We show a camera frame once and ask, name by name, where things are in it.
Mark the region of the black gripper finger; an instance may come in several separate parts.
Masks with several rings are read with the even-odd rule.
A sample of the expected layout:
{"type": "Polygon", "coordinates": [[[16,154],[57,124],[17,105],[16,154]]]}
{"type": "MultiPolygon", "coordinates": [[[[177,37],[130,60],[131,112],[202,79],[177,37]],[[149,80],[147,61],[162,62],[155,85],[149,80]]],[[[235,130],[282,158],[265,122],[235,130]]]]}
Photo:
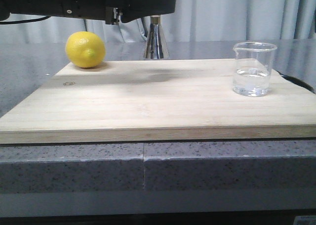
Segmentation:
{"type": "Polygon", "coordinates": [[[175,12],[176,0],[124,0],[122,15],[123,23],[138,18],[175,12]]]}

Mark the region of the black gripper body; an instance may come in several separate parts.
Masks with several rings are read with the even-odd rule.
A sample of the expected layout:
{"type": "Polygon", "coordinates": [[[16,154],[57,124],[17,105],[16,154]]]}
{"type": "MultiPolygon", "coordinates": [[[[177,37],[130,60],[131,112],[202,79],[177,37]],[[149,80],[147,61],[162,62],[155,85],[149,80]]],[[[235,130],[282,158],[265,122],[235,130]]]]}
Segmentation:
{"type": "Polygon", "coordinates": [[[2,25],[30,23],[50,17],[104,20],[116,25],[122,7],[110,0],[0,0],[2,25]]]}

